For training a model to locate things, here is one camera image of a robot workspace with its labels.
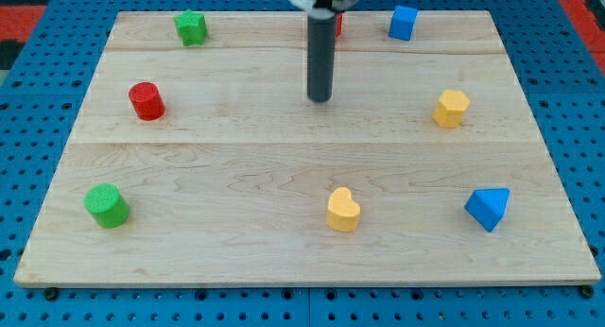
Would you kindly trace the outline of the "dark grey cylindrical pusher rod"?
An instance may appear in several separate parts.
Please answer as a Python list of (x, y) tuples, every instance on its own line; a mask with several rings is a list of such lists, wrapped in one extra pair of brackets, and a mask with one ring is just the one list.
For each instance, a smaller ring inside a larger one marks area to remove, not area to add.
[(307, 96), (314, 102), (332, 97), (337, 16), (307, 17)]

